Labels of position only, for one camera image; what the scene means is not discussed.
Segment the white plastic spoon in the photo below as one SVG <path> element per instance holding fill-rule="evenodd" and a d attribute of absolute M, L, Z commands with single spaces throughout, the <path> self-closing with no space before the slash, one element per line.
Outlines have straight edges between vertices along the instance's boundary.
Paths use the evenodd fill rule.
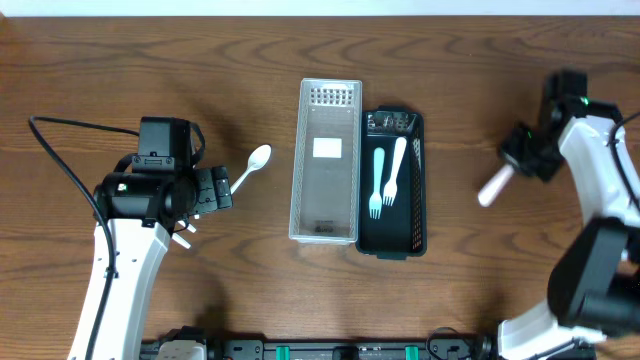
<path fill-rule="evenodd" d="M 239 176 L 239 178 L 231 185 L 230 190 L 226 192 L 226 195 L 233 196 L 236 190 L 241 186 L 244 180 L 255 171 L 262 169 L 271 157 L 272 147 L 269 144 L 263 144 L 257 147 L 249 156 L 247 161 L 247 167 L 245 171 Z"/>

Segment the white plastic fork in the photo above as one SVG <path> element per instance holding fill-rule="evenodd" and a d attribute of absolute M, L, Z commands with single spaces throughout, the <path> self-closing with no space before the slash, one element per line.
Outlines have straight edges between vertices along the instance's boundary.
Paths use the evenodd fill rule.
<path fill-rule="evenodd" d="M 509 164 L 502 166 L 478 192 L 477 200 L 482 207 L 489 207 L 513 177 L 515 169 Z"/>
<path fill-rule="evenodd" d="M 383 204 L 392 206 L 398 191 L 397 177 L 407 146 L 405 137 L 398 137 L 394 144 L 390 177 L 383 189 Z"/>

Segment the black plastic basket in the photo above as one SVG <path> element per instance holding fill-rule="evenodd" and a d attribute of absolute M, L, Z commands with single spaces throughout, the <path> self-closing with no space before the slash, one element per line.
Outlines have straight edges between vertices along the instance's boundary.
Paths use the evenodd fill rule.
<path fill-rule="evenodd" d="M 362 115 L 360 136 L 360 225 L 356 247 L 379 259 L 404 260 L 427 250 L 426 165 L 424 119 L 418 112 L 399 106 L 379 106 Z M 398 137 L 407 146 L 397 177 L 398 191 L 392 206 L 383 204 L 383 189 L 390 177 L 394 144 Z M 369 216 L 373 190 L 373 153 L 385 150 L 380 193 L 381 216 Z"/>

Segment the pale green plastic fork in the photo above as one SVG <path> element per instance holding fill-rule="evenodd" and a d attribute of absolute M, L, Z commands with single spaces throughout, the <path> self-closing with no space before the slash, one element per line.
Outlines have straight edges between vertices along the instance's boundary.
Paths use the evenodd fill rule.
<path fill-rule="evenodd" d="M 377 147 L 373 153 L 373 190 L 369 198 L 369 216 L 378 220 L 381 216 L 382 196 L 380 193 L 382 172 L 385 160 L 385 150 Z"/>

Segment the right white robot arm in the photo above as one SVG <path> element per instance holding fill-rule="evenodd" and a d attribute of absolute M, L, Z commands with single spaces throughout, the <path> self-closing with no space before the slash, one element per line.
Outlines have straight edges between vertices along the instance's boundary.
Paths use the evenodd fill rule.
<path fill-rule="evenodd" d="M 478 196 L 488 205 L 514 172 L 549 180 L 567 164 L 584 227 L 551 272 L 547 296 L 498 327 L 501 359 L 589 359 L 595 344 L 639 331 L 639 278 L 618 265 L 639 261 L 639 177 L 612 104 L 573 97 L 551 104 L 534 132 L 505 142 L 506 164 Z"/>

